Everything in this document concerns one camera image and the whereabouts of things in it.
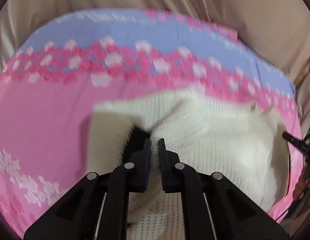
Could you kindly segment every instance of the pink fabric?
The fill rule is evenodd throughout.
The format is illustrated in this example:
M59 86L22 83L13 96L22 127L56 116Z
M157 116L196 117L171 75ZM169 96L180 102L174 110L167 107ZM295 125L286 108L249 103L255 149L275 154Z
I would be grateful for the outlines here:
M8 66L17 68L7 69L0 76L0 211L20 236L83 177L90 118L96 102L133 99L189 86L229 102L255 101L263 109L269 107L269 99L277 100L287 130L301 137L294 99L264 89L239 68L231 73L216 59L207 62L192 54L185 58L178 51L162 55L156 50L146 56L142 50L117 46L106 50L122 55L122 60L117 63L112 58L106 68L87 58L89 50L94 51L94 57L107 57L99 44L84 50L52 46L37 54L16 55ZM77 71L64 73L63 66L77 56ZM170 67L174 58L180 60L182 69ZM151 72L155 59L159 60L159 74ZM139 70L123 72L123 67L129 69L137 61ZM57 70L40 67L52 62ZM290 152L288 194L269 210L273 218L291 203L303 166L301 154L291 147Z

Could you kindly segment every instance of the black cable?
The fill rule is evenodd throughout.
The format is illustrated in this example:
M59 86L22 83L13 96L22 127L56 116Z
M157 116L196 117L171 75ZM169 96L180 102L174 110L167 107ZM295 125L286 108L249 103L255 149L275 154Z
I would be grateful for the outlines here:
M310 183L310 180L309 180L309 182L307 183L306 187L303 189L303 191L299 194L299 196L298 196L297 199L299 199L300 196L304 193L304 191L305 191L305 189L308 187L309 183ZM277 222L277 220L278 220L279 218L281 218L284 214L286 214L286 212L290 209L290 207L291 207L291 205L290 205L289 208L287 208L275 221Z

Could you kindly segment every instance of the folded cloth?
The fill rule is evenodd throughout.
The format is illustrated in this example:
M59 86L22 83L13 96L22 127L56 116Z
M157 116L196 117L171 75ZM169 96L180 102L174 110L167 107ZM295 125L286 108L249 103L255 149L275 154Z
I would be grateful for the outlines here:
M104 174L121 164L133 126L151 133L148 190L131 193L127 239L183 239L179 194L164 194L157 142L198 172L223 173L265 211L286 195L289 150L275 109L234 105L192 90L167 91L132 101L97 104L88 144L87 172Z

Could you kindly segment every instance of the metal pin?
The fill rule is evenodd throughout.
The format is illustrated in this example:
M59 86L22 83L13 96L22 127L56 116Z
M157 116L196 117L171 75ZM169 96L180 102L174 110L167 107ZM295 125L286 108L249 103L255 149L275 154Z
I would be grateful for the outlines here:
M92 179L96 179L97 178L97 174L94 172L90 172L87 174L87 178L92 180Z
M220 179L223 178L223 174L221 174L220 172L214 172L213 173L213 178L220 180Z
M178 170L182 170L185 168L185 164L184 163L176 163L175 168Z
M132 169L133 167L135 167L135 164L134 163L125 163L124 167L129 170L129 169Z

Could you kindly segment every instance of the beige fabric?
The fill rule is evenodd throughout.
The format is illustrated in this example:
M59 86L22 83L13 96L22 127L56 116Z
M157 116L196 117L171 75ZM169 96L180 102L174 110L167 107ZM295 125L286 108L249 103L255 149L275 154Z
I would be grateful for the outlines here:
M0 69L43 24L95 7L159 8L217 21L238 30L248 46L292 81L308 71L304 66L310 58L310 12L302 0L9 0L0 13ZM310 74L298 91L304 133L310 125L309 98Z
M307 71L307 75L297 87L297 103L303 136L306 135L310 127L310 62L307 64L305 71Z

